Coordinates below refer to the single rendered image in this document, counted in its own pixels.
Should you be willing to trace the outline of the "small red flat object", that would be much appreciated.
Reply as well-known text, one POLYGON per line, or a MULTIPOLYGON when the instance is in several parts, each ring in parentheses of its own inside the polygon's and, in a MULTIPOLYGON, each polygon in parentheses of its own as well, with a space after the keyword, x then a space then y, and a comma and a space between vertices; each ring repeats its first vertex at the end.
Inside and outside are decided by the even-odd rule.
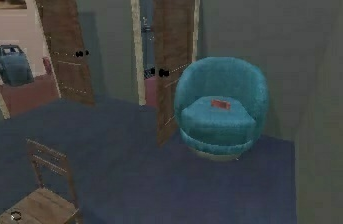
POLYGON ((229 102, 218 99, 213 99, 211 101, 211 106, 225 110, 229 110, 231 108, 231 104, 229 102))

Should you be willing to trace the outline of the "brown wooden room door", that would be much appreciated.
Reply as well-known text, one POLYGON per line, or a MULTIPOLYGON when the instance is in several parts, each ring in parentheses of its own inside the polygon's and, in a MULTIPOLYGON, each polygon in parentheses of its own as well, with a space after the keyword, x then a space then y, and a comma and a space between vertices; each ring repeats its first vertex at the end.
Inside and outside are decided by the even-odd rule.
POLYGON ((61 97, 94 105, 76 0, 35 0, 61 97))
POLYGON ((175 132, 176 86, 192 59, 192 27, 195 0, 153 0, 153 33, 157 94, 157 144, 162 146, 175 132), (159 69, 168 70, 160 77, 159 69))

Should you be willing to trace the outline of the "brown wooden chair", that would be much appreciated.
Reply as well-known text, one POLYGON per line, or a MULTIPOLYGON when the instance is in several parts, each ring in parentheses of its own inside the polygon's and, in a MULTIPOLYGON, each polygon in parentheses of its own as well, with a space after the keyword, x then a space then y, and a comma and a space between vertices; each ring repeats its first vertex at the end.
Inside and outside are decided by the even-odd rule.
POLYGON ((31 139, 26 140, 26 145, 38 188, 4 211, 0 215, 0 224, 84 224, 67 156, 31 139), (43 167, 66 179, 70 200, 44 185, 43 167), (12 211, 19 211, 22 218, 13 221, 12 211))

